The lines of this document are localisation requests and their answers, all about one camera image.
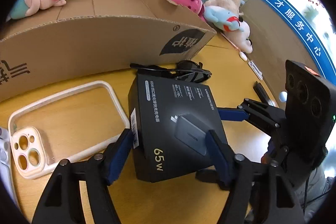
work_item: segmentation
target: black product box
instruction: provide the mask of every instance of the black product box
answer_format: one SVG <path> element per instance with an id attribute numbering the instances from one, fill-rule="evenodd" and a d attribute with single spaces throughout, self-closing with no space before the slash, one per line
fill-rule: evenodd
<path id="1" fill-rule="evenodd" d="M 210 129 L 227 143 L 207 85 L 137 74 L 128 105 L 140 180 L 157 182 L 212 166 L 205 146 Z"/>

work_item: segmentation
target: orange sticker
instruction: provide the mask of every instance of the orange sticker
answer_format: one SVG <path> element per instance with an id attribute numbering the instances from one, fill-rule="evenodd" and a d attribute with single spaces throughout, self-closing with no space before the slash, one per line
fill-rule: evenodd
<path id="1" fill-rule="evenodd" d="M 305 66 L 305 68 L 306 68 L 306 70 L 307 70 L 307 71 L 309 71 L 311 74 L 313 74 L 313 75 L 316 75 L 316 76 L 319 76 L 319 77 L 320 77 L 320 75 L 319 75 L 318 73 L 316 73 L 315 71 L 313 71 L 311 68 L 308 68 L 308 67 L 306 67 L 306 66 Z"/>

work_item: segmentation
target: screw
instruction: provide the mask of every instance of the screw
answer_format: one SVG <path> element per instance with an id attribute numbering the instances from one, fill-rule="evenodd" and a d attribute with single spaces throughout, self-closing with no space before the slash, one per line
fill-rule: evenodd
<path id="1" fill-rule="evenodd" d="M 272 160 L 270 165 L 273 166 L 273 167 L 278 167 L 279 166 L 279 164 L 276 160 Z"/>
<path id="2" fill-rule="evenodd" d="M 235 159 L 238 160 L 238 161 L 243 161 L 243 160 L 245 160 L 245 157 L 242 154 L 236 154 Z"/>
<path id="3" fill-rule="evenodd" d="M 103 158 L 103 154 L 102 153 L 97 153 L 93 157 L 94 157 L 95 160 L 101 160 Z"/>
<path id="4" fill-rule="evenodd" d="M 67 165 L 68 164 L 68 159 L 62 159 L 59 161 L 59 164 L 64 166 L 64 165 Z"/>

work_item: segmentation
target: charger image on box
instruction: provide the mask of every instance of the charger image on box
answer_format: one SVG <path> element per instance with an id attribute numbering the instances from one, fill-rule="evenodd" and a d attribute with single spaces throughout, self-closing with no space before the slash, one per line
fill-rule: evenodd
<path id="1" fill-rule="evenodd" d="M 210 128 L 191 114 L 171 117 L 171 120 L 176 122 L 175 138 L 205 156 L 207 153 L 205 132 Z"/>

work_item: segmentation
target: open cardboard box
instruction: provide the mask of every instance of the open cardboard box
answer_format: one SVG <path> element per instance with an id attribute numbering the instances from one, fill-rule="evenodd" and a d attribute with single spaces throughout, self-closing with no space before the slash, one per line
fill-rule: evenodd
<path id="1" fill-rule="evenodd" d="M 0 33 L 0 101 L 74 77 L 192 58 L 215 34 L 170 0 L 66 0 Z"/>

